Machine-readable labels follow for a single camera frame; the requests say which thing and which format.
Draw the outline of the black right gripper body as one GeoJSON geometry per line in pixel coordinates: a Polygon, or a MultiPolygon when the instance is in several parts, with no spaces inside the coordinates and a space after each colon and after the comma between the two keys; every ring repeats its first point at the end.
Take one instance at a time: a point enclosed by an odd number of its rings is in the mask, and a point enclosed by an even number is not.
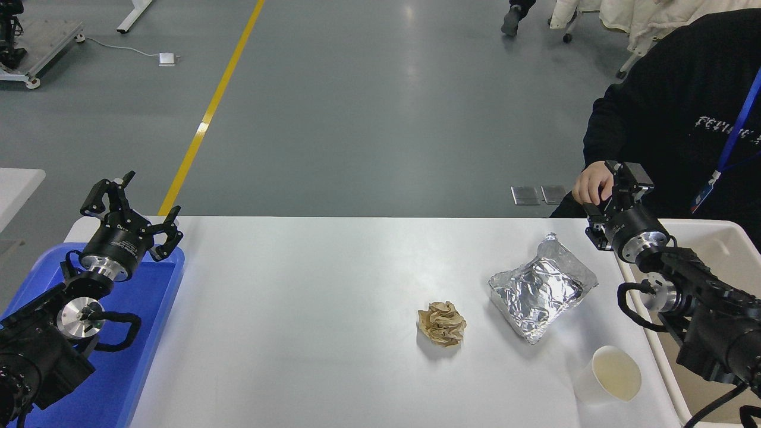
{"type": "Polygon", "coordinates": [[[644,250],[668,244],[668,231],[641,204],[631,209],[614,209],[608,234],[587,234],[598,250],[609,250],[619,258],[636,258],[644,250]]]}

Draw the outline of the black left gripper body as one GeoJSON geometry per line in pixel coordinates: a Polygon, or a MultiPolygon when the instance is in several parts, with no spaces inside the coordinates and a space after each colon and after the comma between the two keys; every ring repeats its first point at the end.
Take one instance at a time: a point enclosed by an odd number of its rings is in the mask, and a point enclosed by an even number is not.
{"type": "Polygon", "coordinates": [[[151,225],[145,221],[131,221],[126,225],[101,221],[82,250],[82,267],[93,270],[92,266],[100,258],[114,261],[123,272],[134,272],[149,249],[149,241],[139,233],[151,225]]]}

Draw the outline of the person's right hand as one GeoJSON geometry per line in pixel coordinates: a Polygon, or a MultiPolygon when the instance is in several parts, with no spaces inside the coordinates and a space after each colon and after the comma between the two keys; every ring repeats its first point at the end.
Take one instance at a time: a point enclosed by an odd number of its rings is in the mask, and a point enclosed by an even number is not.
{"type": "Polygon", "coordinates": [[[611,198],[614,182],[606,162],[593,162],[579,174],[571,195],[580,205],[591,203],[598,206],[611,198]]]}

